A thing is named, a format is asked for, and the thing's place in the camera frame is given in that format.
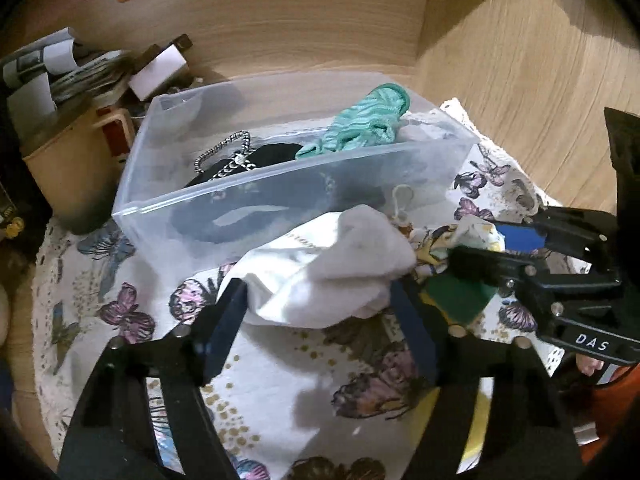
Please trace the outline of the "person's hand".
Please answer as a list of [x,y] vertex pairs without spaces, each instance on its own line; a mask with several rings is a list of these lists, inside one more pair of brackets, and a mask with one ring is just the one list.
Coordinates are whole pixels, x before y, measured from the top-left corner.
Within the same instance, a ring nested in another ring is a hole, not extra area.
[[584,356],[583,354],[575,356],[575,361],[578,370],[586,376],[592,376],[594,373],[600,372],[604,367],[603,361],[593,359],[591,356]]

